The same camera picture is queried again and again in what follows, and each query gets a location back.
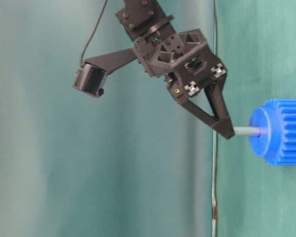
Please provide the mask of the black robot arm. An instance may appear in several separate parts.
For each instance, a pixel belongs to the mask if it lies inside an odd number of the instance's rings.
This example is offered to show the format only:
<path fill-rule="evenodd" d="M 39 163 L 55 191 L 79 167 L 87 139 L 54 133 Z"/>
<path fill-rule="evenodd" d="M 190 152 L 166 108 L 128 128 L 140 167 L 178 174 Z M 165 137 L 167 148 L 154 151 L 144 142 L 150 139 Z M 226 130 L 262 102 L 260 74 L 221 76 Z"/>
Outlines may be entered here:
<path fill-rule="evenodd" d="M 86 59 L 74 88 L 93 97 L 104 93 L 105 77 L 138 60 L 151 77 L 165 77 L 184 109 L 226 139 L 235 132 L 222 90 L 227 71 L 199 29 L 177 33 L 155 0 L 127 0 L 116 14 L 132 48 Z"/>

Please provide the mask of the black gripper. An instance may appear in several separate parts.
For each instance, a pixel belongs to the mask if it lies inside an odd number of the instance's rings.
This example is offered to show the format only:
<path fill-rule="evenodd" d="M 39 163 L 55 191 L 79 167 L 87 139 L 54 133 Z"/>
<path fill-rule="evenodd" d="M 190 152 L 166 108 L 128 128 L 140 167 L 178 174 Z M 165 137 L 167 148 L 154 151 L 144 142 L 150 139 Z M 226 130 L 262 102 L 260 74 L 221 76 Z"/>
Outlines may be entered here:
<path fill-rule="evenodd" d="M 151 77 L 165 76 L 168 91 L 184 109 L 225 139 L 235 135 L 222 95 L 227 72 L 200 30 L 176 33 L 164 41 L 141 39 L 133 48 L 88 58 L 84 64 L 97 66 L 108 76 L 134 60 L 138 60 Z M 201 90 L 206 93 L 213 116 L 190 100 Z"/>

